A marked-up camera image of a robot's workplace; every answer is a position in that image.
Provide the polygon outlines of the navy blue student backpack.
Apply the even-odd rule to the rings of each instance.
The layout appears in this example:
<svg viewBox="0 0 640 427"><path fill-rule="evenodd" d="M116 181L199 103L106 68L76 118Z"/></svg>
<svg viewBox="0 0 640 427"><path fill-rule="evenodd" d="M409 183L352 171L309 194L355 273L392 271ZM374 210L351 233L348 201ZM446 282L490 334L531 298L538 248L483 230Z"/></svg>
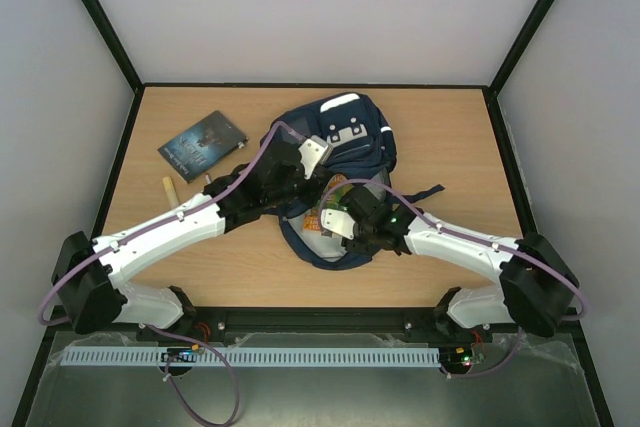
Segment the navy blue student backpack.
<svg viewBox="0 0 640 427"><path fill-rule="evenodd" d="M416 217L411 205L444 188L437 184L406 197L392 192L396 142L373 100L347 92L299 106L279 119L332 149L324 163L329 179L311 203L292 201L274 211L294 253L318 269L345 271L371 262L382 250L407 252L403 237Z"/></svg>

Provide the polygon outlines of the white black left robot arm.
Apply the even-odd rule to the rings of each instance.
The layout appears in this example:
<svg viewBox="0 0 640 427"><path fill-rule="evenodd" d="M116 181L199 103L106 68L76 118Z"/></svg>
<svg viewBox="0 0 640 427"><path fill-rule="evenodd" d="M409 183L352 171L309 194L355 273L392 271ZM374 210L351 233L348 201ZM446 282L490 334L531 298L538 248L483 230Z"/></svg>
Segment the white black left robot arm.
<svg viewBox="0 0 640 427"><path fill-rule="evenodd" d="M200 241L258 220L291 202L318 200L329 178L324 166L331 146L317 136L295 144L272 140L254 159L216 178L203 191L142 224L89 239L68 236L52 275L53 291L65 311L62 321L78 334L112 323L167 329L192 305L175 286L132 283L147 267Z"/></svg>

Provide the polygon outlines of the dark blue paperback book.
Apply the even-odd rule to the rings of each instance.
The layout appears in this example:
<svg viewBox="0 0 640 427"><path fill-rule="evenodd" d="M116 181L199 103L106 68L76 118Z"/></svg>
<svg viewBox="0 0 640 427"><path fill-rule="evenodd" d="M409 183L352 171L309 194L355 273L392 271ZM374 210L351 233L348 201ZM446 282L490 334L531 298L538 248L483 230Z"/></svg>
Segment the dark blue paperback book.
<svg viewBox="0 0 640 427"><path fill-rule="evenodd" d="M248 136L216 110L160 146L157 152L189 184L247 142Z"/></svg>

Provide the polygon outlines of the orange green illustrated book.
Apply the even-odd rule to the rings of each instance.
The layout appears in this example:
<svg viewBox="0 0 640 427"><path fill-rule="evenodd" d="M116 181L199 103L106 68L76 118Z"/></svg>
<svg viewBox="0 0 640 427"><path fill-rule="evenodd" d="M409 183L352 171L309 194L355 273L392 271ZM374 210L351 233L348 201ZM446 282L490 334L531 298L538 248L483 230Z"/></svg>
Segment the orange green illustrated book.
<svg viewBox="0 0 640 427"><path fill-rule="evenodd" d="M346 180L347 180L347 177L342 174L334 175L329 181L328 186L323 191L323 195L325 195L335 185L341 182L344 182ZM342 210L342 207L340 206L340 200L352 188L353 186L351 184L337 188L335 191L331 193L331 195L328 197L328 199L324 203L324 209L328 208L328 209ZM318 223L319 206L320 206L320 203L317 203L313 208L309 209L303 215L303 223L302 223L303 232L307 234L319 234L323 237L334 237L334 235L332 235L330 232L323 231L321 229L320 224Z"/></svg>

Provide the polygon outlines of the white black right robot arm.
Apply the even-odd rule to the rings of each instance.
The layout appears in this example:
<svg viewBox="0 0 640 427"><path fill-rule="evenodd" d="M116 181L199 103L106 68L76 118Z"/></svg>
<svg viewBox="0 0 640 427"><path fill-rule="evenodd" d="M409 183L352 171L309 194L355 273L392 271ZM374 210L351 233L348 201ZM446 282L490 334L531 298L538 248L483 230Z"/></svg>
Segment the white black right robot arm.
<svg viewBox="0 0 640 427"><path fill-rule="evenodd" d="M379 199L365 186L350 189L322 226L350 251L376 248L398 255L429 256L489 280L476 289L452 288L436 326L455 339L473 327L511 323L527 333L551 337L569 319L579 282L551 243L536 232L500 237L455 226L398 198Z"/></svg>

